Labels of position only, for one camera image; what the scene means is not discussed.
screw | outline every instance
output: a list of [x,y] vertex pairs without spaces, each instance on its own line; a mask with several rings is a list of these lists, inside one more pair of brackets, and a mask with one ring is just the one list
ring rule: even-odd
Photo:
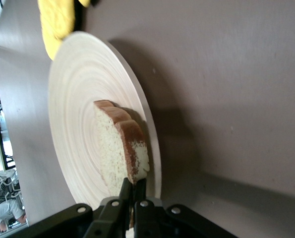
[[147,201],[141,201],[141,203],[139,205],[141,205],[142,207],[147,207],[148,202]]
[[117,207],[119,205],[119,202],[118,201],[114,201],[114,202],[111,203],[111,205],[114,206],[114,207]]
[[79,207],[78,210],[77,210],[78,213],[83,213],[85,211],[86,211],[85,207]]
[[172,213],[174,213],[174,214],[179,214],[179,213],[180,213],[180,209],[177,208],[177,207],[173,207],[173,208],[172,208]]

tabletop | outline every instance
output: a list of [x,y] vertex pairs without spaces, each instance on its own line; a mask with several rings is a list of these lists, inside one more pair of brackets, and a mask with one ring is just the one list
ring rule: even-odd
[[[146,94],[165,206],[239,237],[295,237],[295,1],[101,0],[82,30]],[[0,98],[30,224],[75,203],[51,137],[50,65],[37,1],[7,1]]]

